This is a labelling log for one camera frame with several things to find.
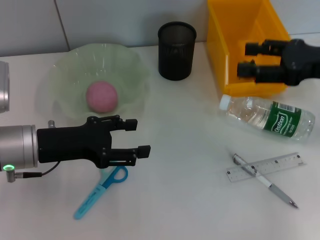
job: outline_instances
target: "white wall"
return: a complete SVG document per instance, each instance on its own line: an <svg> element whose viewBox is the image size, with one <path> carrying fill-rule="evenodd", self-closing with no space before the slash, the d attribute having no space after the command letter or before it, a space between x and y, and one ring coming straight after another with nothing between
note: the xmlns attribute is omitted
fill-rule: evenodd
<svg viewBox="0 0 320 240"><path fill-rule="evenodd" d="M191 24L207 37L207 0L57 0L71 49L87 43L158 44L158 29L171 21Z"/></svg>
<svg viewBox="0 0 320 240"><path fill-rule="evenodd" d="M320 0L270 0L291 35L320 33Z"/></svg>
<svg viewBox="0 0 320 240"><path fill-rule="evenodd" d="M67 50L53 0L0 1L0 57Z"/></svg>
<svg viewBox="0 0 320 240"><path fill-rule="evenodd" d="M56 0L72 49L88 43L148 46L170 21L207 35L207 0ZM270 0L287 31L320 33L320 0ZM67 51L54 0L0 1L0 57Z"/></svg>

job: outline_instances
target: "blue scissors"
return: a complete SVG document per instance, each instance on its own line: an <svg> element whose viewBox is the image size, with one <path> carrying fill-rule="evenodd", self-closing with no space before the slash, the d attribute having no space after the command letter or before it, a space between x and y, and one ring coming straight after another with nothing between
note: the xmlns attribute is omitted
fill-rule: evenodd
<svg viewBox="0 0 320 240"><path fill-rule="evenodd" d="M87 199L81 204L78 210L74 214L74 219L81 219L89 209L96 203L96 201L104 194L111 184L122 183L128 177L128 169L125 166L108 167L113 168L109 172L101 171L102 176L99 183L95 186L94 190L89 194ZM116 174L120 171L124 171L124 177L121 179L116 179Z"/></svg>

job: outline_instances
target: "cable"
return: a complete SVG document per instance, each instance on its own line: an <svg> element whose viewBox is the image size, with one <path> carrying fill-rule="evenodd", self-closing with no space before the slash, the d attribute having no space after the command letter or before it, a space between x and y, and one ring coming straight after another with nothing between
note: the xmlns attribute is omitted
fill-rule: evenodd
<svg viewBox="0 0 320 240"><path fill-rule="evenodd" d="M52 170L54 170L58 165L60 161L58 161L52 168L50 168L48 171L42 173L42 172L22 172L22 178L23 179L30 179L30 178L40 178L44 175L47 175L50 173Z"/></svg>
<svg viewBox="0 0 320 240"><path fill-rule="evenodd" d="M58 167L59 163L60 163L60 162L58 161L52 168L50 168L48 171L42 173L42 176L50 173L53 169L55 169L56 167Z"/></svg>

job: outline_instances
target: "green indicator light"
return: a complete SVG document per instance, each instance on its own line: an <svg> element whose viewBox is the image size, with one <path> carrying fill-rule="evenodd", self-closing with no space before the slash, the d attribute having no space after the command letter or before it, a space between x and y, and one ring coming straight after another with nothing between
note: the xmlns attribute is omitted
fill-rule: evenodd
<svg viewBox="0 0 320 240"><path fill-rule="evenodd" d="M15 166L10 165L10 164L5 165L5 166L3 167L3 170L5 170L5 171L12 171L12 170L14 170L14 169L15 169Z"/></svg>

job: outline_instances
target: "scissor handle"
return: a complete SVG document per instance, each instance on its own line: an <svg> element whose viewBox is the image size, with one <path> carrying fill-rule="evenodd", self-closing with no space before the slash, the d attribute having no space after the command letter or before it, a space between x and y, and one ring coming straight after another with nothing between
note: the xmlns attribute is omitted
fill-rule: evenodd
<svg viewBox="0 0 320 240"><path fill-rule="evenodd" d="M121 179L116 179L115 176L120 170L124 171L124 177ZM117 166L115 170L111 173L111 175L108 177L108 179L102 184L102 186L107 189L111 184L122 183L124 180L127 179L127 177L128 177L128 169L125 166Z"/></svg>

